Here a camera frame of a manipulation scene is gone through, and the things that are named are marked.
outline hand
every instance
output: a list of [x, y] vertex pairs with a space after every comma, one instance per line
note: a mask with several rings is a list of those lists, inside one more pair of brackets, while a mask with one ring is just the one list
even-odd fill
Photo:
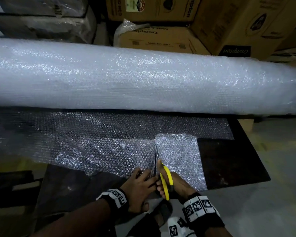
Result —
[[[167, 184], [169, 184], [169, 179], [168, 179], [165, 169], [163, 168], [163, 164], [162, 164], [161, 159], [157, 160], [157, 170], [162, 174], [162, 176], [166, 180]], [[197, 192], [184, 179], [182, 179], [181, 176], [178, 175], [176, 172], [171, 172], [171, 176], [173, 179], [174, 190], [181, 197], [182, 201], [184, 201], [184, 202], [187, 201], [188, 197], [190, 195]], [[160, 195], [162, 196], [162, 198], [166, 199], [161, 180], [157, 181], [157, 190], [160, 192]]]
[[129, 202], [128, 211], [131, 213], [141, 213], [149, 210], [149, 203], [144, 205], [143, 203], [148, 195], [156, 190], [156, 186], [153, 184], [158, 180], [158, 176], [154, 176], [145, 181], [150, 175], [150, 169], [146, 169], [142, 175], [136, 179], [139, 171], [140, 168], [136, 168], [133, 171], [132, 176], [121, 186], [121, 189], [127, 196]]

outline scissors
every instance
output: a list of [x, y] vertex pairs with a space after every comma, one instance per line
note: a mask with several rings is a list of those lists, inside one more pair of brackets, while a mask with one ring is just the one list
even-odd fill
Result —
[[[155, 144], [155, 163], [156, 163], [155, 164], [155, 175], [157, 172], [157, 160], [158, 159], [159, 159], [159, 153], [158, 153], [157, 145]], [[163, 186], [163, 190], [164, 190], [164, 195], [166, 196], [166, 200], [169, 200], [170, 199], [169, 193], [174, 192], [173, 179], [172, 179], [171, 172], [170, 172], [169, 168], [166, 167], [163, 163], [162, 163], [162, 165], [167, 173], [169, 185], [167, 184], [166, 180], [164, 179], [164, 177], [162, 176], [161, 173], [160, 173], [160, 178], [161, 178], [161, 182], [162, 182], [162, 186]]]

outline yellow scissors handle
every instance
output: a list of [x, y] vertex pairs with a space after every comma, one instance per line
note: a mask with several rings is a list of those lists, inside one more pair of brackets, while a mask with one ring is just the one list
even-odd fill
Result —
[[[165, 171], [167, 173], [167, 177], [169, 179], [170, 192], [174, 191], [174, 185], [173, 185], [173, 179], [172, 179], [172, 176], [171, 176], [171, 172], [170, 172], [169, 168], [166, 167], [164, 164], [163, 164], [163, 167], [164, 167], [164, 169], [165, 169]], [[166, 200], [169, 200], [170, 196], [169, 196], [169, 191], [168, 191], [168, 185], [167, 185], [167, 182], [166, 182], [166, 180], [164, 179], [164, 177], [162, 176], [161, 173], [160, 173], [160, 178], [161, 178], [164, 194], [166, 196]]]

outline wristband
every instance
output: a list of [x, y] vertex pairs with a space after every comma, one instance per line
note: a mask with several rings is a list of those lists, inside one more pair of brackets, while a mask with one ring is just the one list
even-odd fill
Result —
[[111, 209], [111, 217], [117, 219], [121, 214], [126, 213], [129, 203], [126, 194], [121, 189], [109, 189], [96, 198], [96, 200], [105, 199]]
[[210, 227], [225, 227], [218, 211], [209, 202], [207, 196], [194, 193], [183, 204], [183, 213], [188, 226], [204, 235]]

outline bubble wrap sheet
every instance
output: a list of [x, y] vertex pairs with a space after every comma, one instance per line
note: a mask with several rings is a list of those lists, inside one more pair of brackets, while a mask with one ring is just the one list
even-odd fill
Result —
[[170, 171], [198, 191], [207, 189], [196, 136], [158, 134], [155, 143], [159, 158]]
[[0, 146], [5, 151], [88, 175], [106, 171], [128, 177], [136, 167], [154, 169], [159, 133], [233, 139], [224, 118], [0, 108]]
[[296, 68], [251, 58], [0, 38], [0, 106], [296, 113]]

